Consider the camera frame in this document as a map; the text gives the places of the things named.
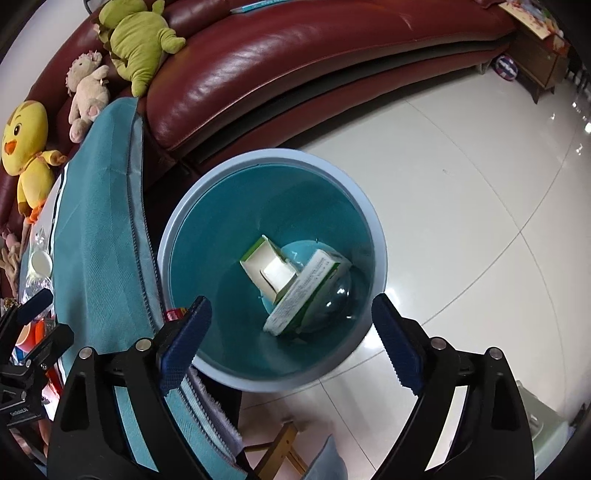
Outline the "yellow duck plush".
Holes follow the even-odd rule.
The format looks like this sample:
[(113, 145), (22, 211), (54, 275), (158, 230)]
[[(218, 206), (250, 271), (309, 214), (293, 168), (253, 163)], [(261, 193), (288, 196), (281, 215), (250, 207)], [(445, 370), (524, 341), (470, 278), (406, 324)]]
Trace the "yellow duck plush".
[(59, 150), (45, 149), (47, 137), (45, 107), (27, 100), (7, 120), (1, 141), (2, 165), (9, 176), (18, 178), (18, 211), (30, 225), (37, 222), (55, 182), (52, 168), (67, 161)]

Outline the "blue book on sofa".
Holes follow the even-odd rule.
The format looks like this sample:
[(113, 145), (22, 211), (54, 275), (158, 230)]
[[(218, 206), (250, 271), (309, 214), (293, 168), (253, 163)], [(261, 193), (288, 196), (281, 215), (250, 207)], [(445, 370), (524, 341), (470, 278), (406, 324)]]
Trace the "blue book on sofa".
[(246, 5), (232, 8), (230, 10), (232, 15), (245, 14), (251, 11), (256, 11), (266, 7), (274, 6), (281, 3), (287, 3), (290, 0), (259, 0)]

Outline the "blue round trash bin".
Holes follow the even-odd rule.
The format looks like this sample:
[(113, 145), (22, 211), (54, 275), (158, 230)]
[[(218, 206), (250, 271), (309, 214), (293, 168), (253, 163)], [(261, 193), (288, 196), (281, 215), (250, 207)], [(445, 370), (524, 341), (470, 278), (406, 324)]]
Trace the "blue round trash bin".
[(290, 390), (345, 361), (387, 284), (378, 215), (331, 163), (291, 149), (223, 162), (183, 196), (158, 249), (168, 308), (212, 320), (194, 366), (250, 392)]

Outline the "clear plastic water bottle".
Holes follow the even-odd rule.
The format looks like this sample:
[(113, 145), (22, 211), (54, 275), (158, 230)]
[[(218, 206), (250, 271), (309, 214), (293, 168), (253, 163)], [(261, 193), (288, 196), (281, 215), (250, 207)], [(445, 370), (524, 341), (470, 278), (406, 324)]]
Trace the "clear plastic water bottle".
[(50, 292), (53, 291), (51, 279), (46, 276), (29, 274), (25, 279), (22, 301), (26, 303), (43, 289), (48, 289)]

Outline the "beige plush lamb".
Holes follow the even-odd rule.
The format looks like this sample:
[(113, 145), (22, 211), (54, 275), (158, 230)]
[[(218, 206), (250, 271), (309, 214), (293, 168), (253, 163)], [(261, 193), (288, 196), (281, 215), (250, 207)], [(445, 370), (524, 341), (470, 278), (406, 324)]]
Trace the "beige plush lamb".
[(102, 64), (102, 55), (98, 51), (81, 54), (68, 69), (65, 84), (72, 97), (68, 115), (72, 143), (83, 141), (96, 118), (108, 105), (108, 72), (109, 68)]

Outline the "green white carton box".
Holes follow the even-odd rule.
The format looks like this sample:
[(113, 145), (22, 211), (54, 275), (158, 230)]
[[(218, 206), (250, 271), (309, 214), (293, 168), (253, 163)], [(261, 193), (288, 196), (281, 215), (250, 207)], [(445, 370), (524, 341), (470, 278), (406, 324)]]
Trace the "green white carton box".
[(344, 310), (352, 291), (352, 263), (338, 253), (315, 250), (263, 331), (273, 336), (308, 334), (325, 328)]

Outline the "striped ball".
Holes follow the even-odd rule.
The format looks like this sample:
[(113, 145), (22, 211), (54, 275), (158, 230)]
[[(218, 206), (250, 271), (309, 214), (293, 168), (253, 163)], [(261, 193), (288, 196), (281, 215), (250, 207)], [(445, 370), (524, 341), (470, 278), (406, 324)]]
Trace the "striped ball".
[(500, 55), (494, 61), (494, 71), (504, 80), (506, 81), (514, 81), (517, 79), (519, 74), (519, 67), (508, 55)]

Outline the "pale green plastic box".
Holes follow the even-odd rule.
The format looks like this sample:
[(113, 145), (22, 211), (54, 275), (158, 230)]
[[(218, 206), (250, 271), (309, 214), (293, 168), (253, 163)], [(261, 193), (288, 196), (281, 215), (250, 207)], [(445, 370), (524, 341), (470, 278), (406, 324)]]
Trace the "pale green plastic box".
[(568, 421), (530, 392), (521, 381), (517, 386), (522, 398), (532, 437), (535, 478), (558, 457), (572, 434)]

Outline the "wooden side cabinet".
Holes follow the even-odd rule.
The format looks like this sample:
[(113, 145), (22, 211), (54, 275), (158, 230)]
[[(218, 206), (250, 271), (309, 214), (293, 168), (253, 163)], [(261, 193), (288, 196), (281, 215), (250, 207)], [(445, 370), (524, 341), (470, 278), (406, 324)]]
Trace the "wooden side cabinet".
[(540, 1), (503, 1), (499, 7), (517, 21), (518, 33), (508, 55), (532, 84), (535, 104), (567, 74), (570, 44), (550, 11)]

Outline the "green plush toy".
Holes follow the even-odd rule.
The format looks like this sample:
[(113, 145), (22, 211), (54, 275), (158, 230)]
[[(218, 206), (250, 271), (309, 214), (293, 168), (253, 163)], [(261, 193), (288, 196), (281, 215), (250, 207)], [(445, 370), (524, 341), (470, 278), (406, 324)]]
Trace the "green plush toy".
[(98, 38), (135, 98), (146, 93), (165, 57), (186, 44), (169, 27), (164, 9), (164, 1), (154, 1), (150, 7), (142, 0), (108, 1), (95, 23)]

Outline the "teal tablecloth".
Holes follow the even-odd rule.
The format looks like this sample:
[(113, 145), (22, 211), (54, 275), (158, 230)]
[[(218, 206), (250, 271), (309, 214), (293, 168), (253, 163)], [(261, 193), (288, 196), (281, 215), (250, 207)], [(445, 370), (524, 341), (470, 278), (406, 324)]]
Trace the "teal tablecloth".
[[(164, 323), (155, 258), (143, 208), (142, 120), (123, 97), (99, 114), (66, 165), (52, 232), (54, 308), (74, 333), (62, 357), (69, 374), (83, 347), (122, 352)], [(133, 460), (155, 468), (124, 387), (106, 389), (120, 412)], [(208, 397), (197, 372), (164, 397), (184, 439), (212, 479), (246, 479), (242, 438)]]

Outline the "dark red leather sofa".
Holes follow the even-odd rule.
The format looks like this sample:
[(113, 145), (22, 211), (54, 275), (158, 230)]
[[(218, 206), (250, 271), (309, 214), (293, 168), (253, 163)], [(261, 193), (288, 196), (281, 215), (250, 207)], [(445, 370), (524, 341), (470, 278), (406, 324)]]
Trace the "dark red leather sofa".
[[(288, 1), (231, 14), (252, 2), (165, 1), (163, 16), (186, 44), (165, 57), (137, 98), (147, 134), (144, 197), (153, 226), (162, 225), (190, 185), (222, 161), (281, 145), (398, 88), (484, 66), (516, 29), (497, 1)], [(13, 111), (27, 100), (43, 104), (45, 149), (59, 150), (67, 160), (81, 144), (69, 138), (72, 97), (65, 84), (76, 58), (101, 53), (109, 68), (108, 105), (132, 96), (97, 36), (101, 8), (14, 104)], [(1, 141), (12, 113), (1, 119)], [(11, 228), (24, 219), (17, 181), (1, 161), (1, 221)]]

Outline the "wooden stool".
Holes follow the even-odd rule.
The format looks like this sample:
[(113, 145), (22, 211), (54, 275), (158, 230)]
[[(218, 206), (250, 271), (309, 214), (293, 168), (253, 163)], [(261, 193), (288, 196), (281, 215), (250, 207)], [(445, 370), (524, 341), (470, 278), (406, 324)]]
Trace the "wooden stool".
[(273, 441), (246, 445), (243, 448), (245, 454), (263, 452), (259, 462), (253, 467), (259, 479), (274, 479), (277, 473), (280, 472), (281, 466), (284, 462), (290, 464), (294, 471), (297, 472), (298, 478), (303, 479), (305, 473), (308, 472), (308, 464), (304, 461), (297, 449), (294, 448), (294, 441), (300, 431), (297, 429), (294, 421), (287, 421), (283, 423), (279, 433)]

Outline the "open white green carton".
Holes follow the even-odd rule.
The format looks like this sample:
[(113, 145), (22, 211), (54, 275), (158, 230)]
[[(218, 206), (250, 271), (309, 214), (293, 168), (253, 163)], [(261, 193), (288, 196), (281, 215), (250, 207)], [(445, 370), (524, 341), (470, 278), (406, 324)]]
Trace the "open white green carton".
[(249, 247), (239, 264), (263, 297), (273, 304), (283, 298), (298, 275), (297, 268), (266, 235)]

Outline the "tan giraffe plush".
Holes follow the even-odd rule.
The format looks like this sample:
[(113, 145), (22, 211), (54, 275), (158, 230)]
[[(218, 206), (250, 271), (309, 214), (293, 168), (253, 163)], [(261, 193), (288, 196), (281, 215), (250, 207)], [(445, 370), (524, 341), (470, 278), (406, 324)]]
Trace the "tan giraffe plush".
[(1, 247), (1, 269), (4, 271), (14, 299), (18, 297), (21, 260), (28, 237), (28, 224), (23, 225), (20, 239), (18, 239), (17, 235), (9, 229), (5, 229), (1, 234), (1, 238), (4, 241), (4, 244)]

